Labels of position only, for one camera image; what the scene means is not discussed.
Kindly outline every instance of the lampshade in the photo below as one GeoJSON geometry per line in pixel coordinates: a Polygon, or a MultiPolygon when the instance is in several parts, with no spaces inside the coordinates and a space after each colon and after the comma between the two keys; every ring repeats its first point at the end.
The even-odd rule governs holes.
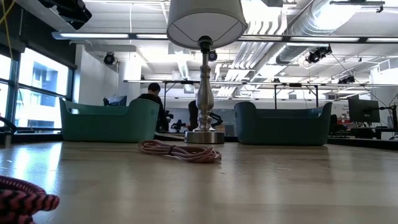
{"type": "Polygon", "coordinates": [[[212,48],[238,40],[248,25],[240,0],[172,0],[167,37],[188,49],[199,49],[202,36],[213,40],[212,48]]]}

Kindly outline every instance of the ceiling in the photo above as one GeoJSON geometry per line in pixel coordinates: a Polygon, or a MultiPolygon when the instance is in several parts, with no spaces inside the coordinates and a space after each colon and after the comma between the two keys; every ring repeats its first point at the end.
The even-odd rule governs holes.
{"type": "MultiPolygon", "coordinates": [[[[153,4],[110,4],[108,3],[110,1],[112,0],[84,0],[93,17],[79,32],[165,33],[169,9],[167,1],[153,4]]],[[[46,11],[37,1],[17,0],[17,2],[57,30],[72,31],[69,25],[64,23],[53,12],[46,11]]],[[[288,23],[300,13],[310,0],[295,0],[295,2],[297,3],[295,7],[289,7],[284,11],[287,15],[288,23]]],[[[396,22],[398,21],[398,1],[387,0],[386,2],[385,9],[381,13],[376,13],[378,7],[362,7],[356,11],[348,22],[345,22],[331,35],[398,35],[398,23],[396,22]]],[[[168,53],[169,43],[166,41],[101,40],[91,41],[90,43],[85,42],[84,44],[86,44],[86,49],[88,50],[93,45],[136,46],[146,61],[146,66],[142,69],[146,78],[156,77],[157,74],[171,74],[173,70],[178,69],[177,62],[168,53]]],[[[233,62],[241,50],[241,44],[236,42],[217,49],[217,63],[233,62]]],[[[298,57],[291,66],[283,69],[282,74],[284,76],[281,76],[280,72],[271,76],[276,75],[286,82],[306,82],[308,81],[308,76],[311,76],[313,79],[317,79],[317,82],[320,82],[343,73],[346,69],[349,70],[356,67],[358,68],[355,70],[357,79],[365,82],[369,76],[368,68],[377,65],[377,62],[398,55],[398,45],[333,44],[331,48],[333,54],[344,68],[331,55],[324,58],[320,63],[309,66],[305,62],[305,57],[308,55],[306,53],[298,57]]],[[[106,52],[101,49],[95,49],[94,51],[98,55],[104,55],[106,52]]],[[[192,56],[187,62],[190,70],[198,70],[201,65],[201,55],[199,52],[195,53],[196,55],[192,56]]],[[[115,55],[120,60],[128,60],[131,53],[115,52],[115,55]]],[[[215,69],[217,63],[211,64],[212,69],[215,69]]]]}

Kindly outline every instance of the person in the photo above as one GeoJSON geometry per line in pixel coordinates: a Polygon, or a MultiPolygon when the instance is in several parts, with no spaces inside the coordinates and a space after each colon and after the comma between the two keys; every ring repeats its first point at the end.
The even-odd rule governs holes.
{"type": "MultiPolygon", "coordinates": [[[[190,124],[185,125],[185,127],[189,131],[193,131],[195,128],[197,128],[199,126],[199,124],[198,124],[199,109],[197,107],[197,101],[196,100],[191,101],[188,104],[188,111],[189,111],[189,122],[190,122],[190,124]]],[[[211,124],[211,127],[214,128],[214,127],[216,127],[216,126],[218,126],[218,125],[223,123],[223,120],[217,114],[214,114],[213,112],[210,112],[209,116],[211,118],[213,118],[214,120],[216,120],[216,123],[211,124]]]]}
{"type": "Polygon", "coordinates": [[[151,83],[148,86],[148,92],[139,96],[139,99],[151,100],[159,105],[159,114],[157,115],[156,131],[169,131],[169,122],[167,122],[166,114],[163,109],[162,100],[159,97],[160,85],[151,83]]]}

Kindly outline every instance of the table surface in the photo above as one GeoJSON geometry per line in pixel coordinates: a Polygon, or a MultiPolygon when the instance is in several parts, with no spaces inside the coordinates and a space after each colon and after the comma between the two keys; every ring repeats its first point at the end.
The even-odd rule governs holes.
{"type": "Polygon", "coordinates": [[[0,174],[60,196],[37,223],[398,223],[394,151],[215,147],[220,164],[140,154],[135,144],[19,145],[0,149],[0,174]]]}

